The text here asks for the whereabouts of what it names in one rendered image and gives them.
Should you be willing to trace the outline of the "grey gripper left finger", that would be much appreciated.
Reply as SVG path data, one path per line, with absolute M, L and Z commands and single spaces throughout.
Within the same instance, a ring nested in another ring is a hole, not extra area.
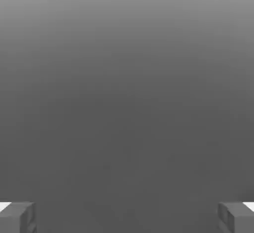
M 37 233 L 35 202 L 0 201 L 0 233 Z

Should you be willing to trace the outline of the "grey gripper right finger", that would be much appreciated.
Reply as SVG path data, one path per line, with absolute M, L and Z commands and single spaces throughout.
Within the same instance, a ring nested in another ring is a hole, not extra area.
M 217 216 L 220 233 L 254 233 L 254 202 L 220 202 Z

